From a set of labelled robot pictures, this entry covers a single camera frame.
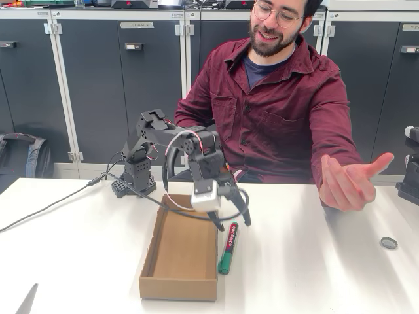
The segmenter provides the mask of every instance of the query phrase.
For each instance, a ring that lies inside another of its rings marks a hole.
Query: eyeglasses
[[[304,16],[297,18],[294,14],[288,11],[278,12],[275,10],[271,10],[269,6],[264,5],[259,1],[255,3],[254,9],[255,16],[260,20],[266,20],[272,12],[275,12],[278,24],[282,28],[289,28],[294,24],[295,21],[304,18]]]

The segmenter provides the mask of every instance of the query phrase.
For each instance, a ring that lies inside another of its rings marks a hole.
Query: maroon button-up shirt
[[[233,171],[264,183],[321,184],[321,157],[360,163],[339,68],[297,39],[289,61],[256,83],[247,81],[242,56],[249,39],[213,50],[175,112],[178,126],[214,119]]]

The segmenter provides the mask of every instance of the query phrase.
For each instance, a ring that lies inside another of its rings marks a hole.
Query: man
[[[250,38],[212,51],[179,102],[175,123],[187,127],[214,119],[240,182],[314,181],[328,206],[361,210],[375,197],[369,178],[393,155],[361,164],[339,68],[301,35],[320,2],[257,0]]]

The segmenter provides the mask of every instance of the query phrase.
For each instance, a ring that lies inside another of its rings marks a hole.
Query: bottle cap
[[[397,247],[397,241],[390,237],[383,237],[380,242],[387,249],[394,250]]]

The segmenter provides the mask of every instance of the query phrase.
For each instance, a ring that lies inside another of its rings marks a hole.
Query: cabinet door
[[[84,162],[107,164],[128,136],[116,20],[60,20],[65,72]]]
[[[317,37],[313,36],[314,21],[303,34],[307,43],[316,48]],[[249,37],[249,21],[191,21],[194,35],[191,36],[191,84],[194,83],[210,52],[226,41]]]
[[[371,160],[397,38],[398,22],[333,22],[327,56],[340,68],[350,101],[352,135]]]
[[[162,109],[173,121],[177,102],[182,98],[180,38],[175,35],[178,21],[148,21],[154,28],[121,28],[119,47],[124,78],[129,132],[136,130],[140,114]],[[142,43],[141,50],[126,50],[124,43]],[[161,166],[165,147],[157,145]]]
[[[395,155],[395,160],[383,172],[388,175],[406,173],[405,157],[414,152],[405,146],[405,128],[419,126],[419,54],[401,53],[401,46],[419,48],[419,31],[403,31],[405,24],[400,24],[394,48],[373,154],[374,158],[383,152]]]
[[[13,121],[0,72],[0,133],[12,132],[14,132]]]
[[[52,161],[69,162],[64,108],[44,23],[0,20],[0,40],[17,42],[16,48],[0,49],[0,71],[15,131],[48,139]]]

